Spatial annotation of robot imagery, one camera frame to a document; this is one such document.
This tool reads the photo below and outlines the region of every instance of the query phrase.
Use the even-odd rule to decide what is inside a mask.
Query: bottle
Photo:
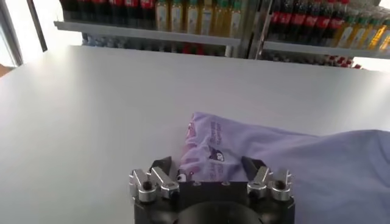
[[[269,22],[268,27],[268,39],[269,40],[276,40],[278,38],[278,19],[280,14],[280,1],[281,0],[275,0],[272,3],[272,16],[271,20]]]
[[[144,29],[155,29],[155,0],[141,0],[142,20],[141,27]]]
[[[156,4],[156,25],[157,30],[169,30],[169,9],[165,0],[158,0]]]
[[[92,0],[78,0],[81,19],[88,22],[94,22],[95,9]]]
[[[125,25],[127,22],[127,12],[124,0],[110,0],[110,5],[112,9],[113,23],[117,25]]]
[[[372,39],[368,49],[374,50],[381,47],[381,45],[385,42],[387,36],[389,35],[389,26],[390,26],[390,19],[387,18],[383,25],[378,29],[378,32],[375,34],[374,38]]]
[[[282,7],[279,13],[278,19],[278,33],[279,39],[285,39],[285,32],[287,30],[288,24],[290,23],[291,15],[293,14],[293,0],[282,0]]]
[[[218,0],[215,8],[215,21],[214,21],[214,32],[215,36],[225,36],[226,17],[229,12],[227,0]]]
[[[345,43],[344,48],[355,48],[357,47],[361,37],[363,36],[364,32],[366,31],[366,26],[368,24],[368,20],[370,18],[370,14],[368,12],[361,12],[357,23],[354,25],[352,33],[349,35],[347,42]]]
[[[380,28],[380,15],[374,15],[369,21],[369,25],[366,29],[366,32],[363,34],[360,42],[358,43],[357,49],[367,49],[370,45],[372,39]]]
[[[350,34],[353,30],[353,25],[356,22],[356,17],[359,11],[355,9],[348,8],[347,16],[345,18],[342,26],[336,31],[331,46],[332,47],[342,47],[346,44]]]
[[[303,22],[305,21],[307,11],[307,0],[297,0],[294,2],[294,10],[291,17],[291,24],[286,34],[288,41],[296,41]]]
[[[183,29],[183,4],[181,0],[173,0],[171,7],[171,30],[181,32]]]
[[[130,27],[141,27],[142,11],[140,0],[125,0],[127,9],[127,25]]]
[[[239,23],[241,21],[241,0],[235,0],[232,8],[229,37],[235,38],[238,34]]]
[[[306,43],[309,40],[311,31],[313,30],[313,27],[316,24],[318,19],[320,4],[321,4],[321,0],[314,0],[309,2],[308,13],[299,31],[298,41],[300,43]]]
[[[96,20],[99,23],[110,23],[111,21],[111,7],[108,0],[93,0]]]
[[[199,33],[199,8],[197,6],[197,0],[190,0],[187,7],[186,28],[187,33],[198,34]]]
[[[310,40],[311,44],[321,45],[322,36],[324,35],[330,22],[330,18],[332,17],[334,2],[335,0],[327,0],[320,5],[319,16],[316,25],[314,25]]]
[[[335,10],[333,11],[333,16],[329,22],[328,28],[326,29],[322,43],[325,46],[331,46],[333,37],[341,25],[344,23],[344,17],[347,13],[347,6],[349,0],[341,0],[335,4]]]
[[[204,0],[204,5],[201,12],[200,18],[200,34],[201,35],[210,35],[212,26],[211,22],[214,16],[213,10],[213,1],[212,0]]]

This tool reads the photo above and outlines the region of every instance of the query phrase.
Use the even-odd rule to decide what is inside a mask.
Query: cartoon character print
[[[220,162],[225,161],[224,154],[220,150],[216,150],[211,146],[208,146],[208,149],[210,150],[210,156],[208,159],[217,160]]]

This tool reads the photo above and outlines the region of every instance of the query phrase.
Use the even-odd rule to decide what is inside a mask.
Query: purple t-shirt
[[[298,224],[390,224],[390,133],[313,136],[194,113],[179,181],[247,181],[241,157],[292,173]]]

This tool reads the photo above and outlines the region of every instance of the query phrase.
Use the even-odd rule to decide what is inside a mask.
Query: white table
[[[0,79],[0,223],[132,223],[128,174],[180,156],[194,111],[326,135],[390,130],[390,76],[68,47]]]

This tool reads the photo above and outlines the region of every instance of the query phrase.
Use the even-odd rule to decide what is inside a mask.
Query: store shelf
[[[274,51],[298,52],[307,54],[327,54],[350,57],[384,58],[390,59],[390,54],[380,51],[353,50],[335,47],[319,47],[302,44],[290,44],[274,41],[265,41],[263,49]]]
[[[188,33],[174,33],[157,30],[134,29],[128,27],[116,27],[91,23],[54,22],[58,30],[84,32],[98,35],[112,35],[121,37],[148,38],[155,40],[180,41],[200,44],[238,46],[240,39],[193,35]]]

